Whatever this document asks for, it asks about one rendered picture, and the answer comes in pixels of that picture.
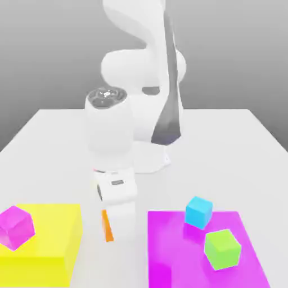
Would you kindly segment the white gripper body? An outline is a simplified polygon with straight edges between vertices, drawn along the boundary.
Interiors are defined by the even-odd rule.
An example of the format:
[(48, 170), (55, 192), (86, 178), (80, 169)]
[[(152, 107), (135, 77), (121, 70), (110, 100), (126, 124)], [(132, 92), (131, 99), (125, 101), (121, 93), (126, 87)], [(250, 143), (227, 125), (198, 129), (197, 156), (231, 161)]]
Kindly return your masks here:
[(134, 201), (104, 208), (112, 229), (114, 239), (129, 239), (136, 231), (136, 205)]

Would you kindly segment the small magenta cube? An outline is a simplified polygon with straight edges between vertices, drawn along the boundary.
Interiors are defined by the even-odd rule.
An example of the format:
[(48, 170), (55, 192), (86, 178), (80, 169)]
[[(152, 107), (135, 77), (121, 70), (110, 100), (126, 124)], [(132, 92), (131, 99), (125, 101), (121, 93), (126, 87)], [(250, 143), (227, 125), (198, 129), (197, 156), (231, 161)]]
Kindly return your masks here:
[(0, 213), (0, 244), (15, 251), (35, 235), (32, 215), (17, 206)]

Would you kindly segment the large yellow box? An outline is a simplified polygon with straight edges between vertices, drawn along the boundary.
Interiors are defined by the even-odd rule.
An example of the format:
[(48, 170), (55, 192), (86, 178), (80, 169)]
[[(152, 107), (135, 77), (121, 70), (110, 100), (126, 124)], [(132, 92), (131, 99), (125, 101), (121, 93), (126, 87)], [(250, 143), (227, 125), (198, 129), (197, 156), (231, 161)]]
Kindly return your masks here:
[(68, 287), (83, 235), (79, 204), (17, 204), (35, 235), (12, 251), (0, 244), (0, 287)]

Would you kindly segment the large magenta box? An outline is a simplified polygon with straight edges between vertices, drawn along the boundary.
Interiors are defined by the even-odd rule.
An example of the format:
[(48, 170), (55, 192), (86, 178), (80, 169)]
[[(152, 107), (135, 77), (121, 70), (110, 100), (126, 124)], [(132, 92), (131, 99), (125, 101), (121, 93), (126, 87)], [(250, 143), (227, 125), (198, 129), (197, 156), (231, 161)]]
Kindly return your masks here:
[[(215, 211), (204, 230), (182, 211), (149, 211), (148, 288), (270, 288), (240, 215)], [(204, 254), (208, 232), (231, 230), (241, 245), (237, 266), (215, 271)]]

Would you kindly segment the small green cube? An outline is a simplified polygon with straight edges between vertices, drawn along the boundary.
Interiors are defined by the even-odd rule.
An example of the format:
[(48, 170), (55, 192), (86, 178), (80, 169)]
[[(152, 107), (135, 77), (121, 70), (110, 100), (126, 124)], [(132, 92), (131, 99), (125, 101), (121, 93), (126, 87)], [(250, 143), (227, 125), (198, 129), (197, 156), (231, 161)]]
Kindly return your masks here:
[(204, 254), (215, 271), (237, 266), (241, 245), (229, 229), (205, 235)]

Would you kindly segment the small orange cube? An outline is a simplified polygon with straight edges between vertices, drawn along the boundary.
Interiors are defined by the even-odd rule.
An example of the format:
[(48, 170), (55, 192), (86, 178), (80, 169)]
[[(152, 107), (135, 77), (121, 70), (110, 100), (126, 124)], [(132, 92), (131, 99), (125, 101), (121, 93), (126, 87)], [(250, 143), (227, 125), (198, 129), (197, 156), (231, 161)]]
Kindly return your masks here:
[(104, 236), (105, 236), (105, 241), (106, 242), (110, 242), (113, 241), (113, 233), (112, 233), (112, 229), (110, 226), (110, 222), (107, 216), (107, 211), (106, 210), (102, 210), (101, 212), (102, 215), (102, 226), (103, 226), (103, 232), (104, 232)]

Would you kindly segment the small cyan cube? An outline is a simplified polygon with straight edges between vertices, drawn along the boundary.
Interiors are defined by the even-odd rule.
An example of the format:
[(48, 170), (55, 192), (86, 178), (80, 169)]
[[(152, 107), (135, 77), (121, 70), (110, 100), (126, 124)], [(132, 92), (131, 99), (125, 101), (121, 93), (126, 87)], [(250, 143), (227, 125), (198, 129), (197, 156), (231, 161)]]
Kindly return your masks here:
[(184, 222), (203, 230), (212, 218), (213, 203), (194, 196), (186, 205)]

